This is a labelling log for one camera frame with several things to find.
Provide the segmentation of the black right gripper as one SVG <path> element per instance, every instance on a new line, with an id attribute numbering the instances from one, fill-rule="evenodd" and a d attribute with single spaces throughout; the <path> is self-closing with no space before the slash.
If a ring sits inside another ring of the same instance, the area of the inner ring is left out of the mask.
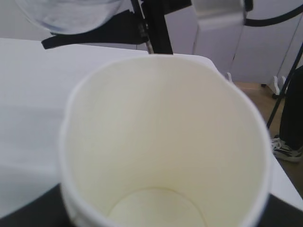
<path id="1" fill-rule="evenodd" d="M 192 5 L 190 0 L 133 0 L 134 13 L 125 10 L 102 26 L 74 35 L 43 40 L 44 49 L 71 44 L 134 44 L 149 54 L 173 54 L 165 15 Z"/>

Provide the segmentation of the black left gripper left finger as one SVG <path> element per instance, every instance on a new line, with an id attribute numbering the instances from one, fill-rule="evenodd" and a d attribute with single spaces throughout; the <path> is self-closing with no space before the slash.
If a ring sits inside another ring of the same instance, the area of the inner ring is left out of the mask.
<path id="1" fill-rule="evenodd" d="M 26 206 L 2 217 L 2 227 L 70 227 L 71 221 L 63 204 L 60 185 Z"/>

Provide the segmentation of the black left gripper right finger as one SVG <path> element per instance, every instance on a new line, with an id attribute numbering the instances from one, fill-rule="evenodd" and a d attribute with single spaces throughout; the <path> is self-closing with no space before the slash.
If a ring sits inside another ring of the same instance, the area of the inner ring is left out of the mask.
<path id="1" fill-rule="evenodd" d="M 258 227 L 303 227 L 303 211 L 270 195 Z"/>

